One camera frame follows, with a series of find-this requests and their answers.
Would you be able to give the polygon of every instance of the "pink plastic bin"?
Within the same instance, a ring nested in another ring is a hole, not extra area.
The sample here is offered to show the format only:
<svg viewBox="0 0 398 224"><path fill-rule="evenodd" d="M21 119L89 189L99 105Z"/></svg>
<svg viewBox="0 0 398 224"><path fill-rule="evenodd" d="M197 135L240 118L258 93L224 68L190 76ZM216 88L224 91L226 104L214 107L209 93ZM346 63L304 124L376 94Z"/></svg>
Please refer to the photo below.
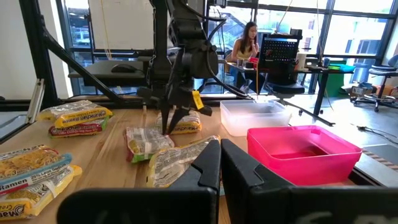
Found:
<svg viewBox="0 0 398 224"><path fill-rule="evenodd" d="M348 178L362 150L318 126L253 128L248 152L295 185L321 185Z"/></svg>

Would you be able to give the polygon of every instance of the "ramen noodle package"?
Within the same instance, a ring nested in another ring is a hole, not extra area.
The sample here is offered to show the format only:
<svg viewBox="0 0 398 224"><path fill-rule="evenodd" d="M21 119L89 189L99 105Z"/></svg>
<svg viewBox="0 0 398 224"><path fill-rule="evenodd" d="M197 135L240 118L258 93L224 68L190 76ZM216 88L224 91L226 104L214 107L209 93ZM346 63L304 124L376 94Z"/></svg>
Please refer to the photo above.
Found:
<svg viewBox="0 0 398 224"><path fill-rule="evenodd" d="M52 126L49 129L49 134L52 138L64 138L80 135L94 135L105 130L109 117L97 119L95 121L77 124L67 128L56 128Z"/></svg>
<svg viewBox="0 0 398 224"><path fill-rule="evenodd" d="M81 100L44 109L39 113L38 120L52 120L56 128L67 128L112 115L105 107Z"/></svg>
<svg viewBox="0 0 398 224"><path fill-rule="evenodd" d="M167 119L167 128L172 120L174 113L169 114ZM156 119L156 125L162 127L162 115L159 113ZM184 116L176 125L171 134L188 134L197 133L201 130L201 122L199 113L196 111L189 111L189 115Z"/></svg>
<svg viewBox="0 0 398 224"><path fill-rule="evenodd" d="M161 150L149 161L148 187L168 187L176 181L217 136L195 141L186 146Z"/></svg>
<svg viewBox="0 0 398 224"><path fill-rule="evenodd" d="M0 220L34 218L81 174L78 166L69 166L60 174L0 197Z"/></svg>
<svg viewBox="0 0 398 224"><path fill-rule="evenodd" d="M0 195L8 194L58 175L72 156L48 146L35 146L0 154Z"/></svg>
<svg viewBox="0 0 398 224"><path fill-rule="evenodd" d="M126 128L127 161L139 162L150 159L161 150L174 147L174 142L162 135L159 128Z"/></svg>

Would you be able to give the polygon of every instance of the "clear plastic bin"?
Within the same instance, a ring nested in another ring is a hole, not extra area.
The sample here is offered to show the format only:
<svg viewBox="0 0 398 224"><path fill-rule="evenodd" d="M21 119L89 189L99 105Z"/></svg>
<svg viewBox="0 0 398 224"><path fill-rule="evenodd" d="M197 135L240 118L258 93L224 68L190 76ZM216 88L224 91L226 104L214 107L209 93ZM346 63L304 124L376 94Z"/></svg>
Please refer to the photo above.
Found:
<svg viewBox="0 0 398 224"><path fill-rule="evenodd" d="M318 126L248 131L248 153L295 185L345 181L362 150Z"/></svg>
<svg viewBox="0 0 398 224"><path fill-rule="evenodd" d="M249 128L288 126L291 112L276 101L228 100L220 103L221 122L232 136L246 136Z"/></svg>

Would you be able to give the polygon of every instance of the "dark hair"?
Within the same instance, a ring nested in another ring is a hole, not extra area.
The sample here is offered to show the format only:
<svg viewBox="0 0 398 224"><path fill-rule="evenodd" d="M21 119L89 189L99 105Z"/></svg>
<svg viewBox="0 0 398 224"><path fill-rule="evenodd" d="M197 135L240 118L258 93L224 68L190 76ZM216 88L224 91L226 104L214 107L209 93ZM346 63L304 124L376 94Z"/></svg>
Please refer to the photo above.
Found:
<svg viewBox="0 0 398 224"><path fill-rule="evenodd" d="M246 46L250 45L250 38L249 38L249 30L250 28L257 26L255 22L248 22L246 24L246 26L244 27L243 30L243 36L242 36L242 40L241 40L241 47L239 48L240 51L242 52L242 54L244 54L244 51L246 50ZM257 36L254 38L254 44L257 43Z"/></svg>

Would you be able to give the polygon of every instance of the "woman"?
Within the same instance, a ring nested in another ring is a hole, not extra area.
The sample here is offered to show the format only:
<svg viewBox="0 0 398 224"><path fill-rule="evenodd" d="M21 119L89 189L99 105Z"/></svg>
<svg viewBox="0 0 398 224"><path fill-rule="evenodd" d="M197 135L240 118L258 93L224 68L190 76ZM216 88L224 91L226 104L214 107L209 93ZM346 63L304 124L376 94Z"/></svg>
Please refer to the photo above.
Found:
<svg viewBox="0 0 398 224"><path fill-rule="evenodd" d="M248 22L243 30L243 36L235 41L232 53L226 57L227 62L237 62L238 59L248 60L251 57L255 57L259 51L259 44L257 43L257 25L254 22ZM228 72L235 78L236 87L240 88L245 82L242 74L235 68L226 68ZM252 80L249 84L249 89L256 92L257 89L261 91L262 84L265 82L265 78L259 75L259 86L256 87L257 77L253 75L246 75L246 79Z"/></svg>

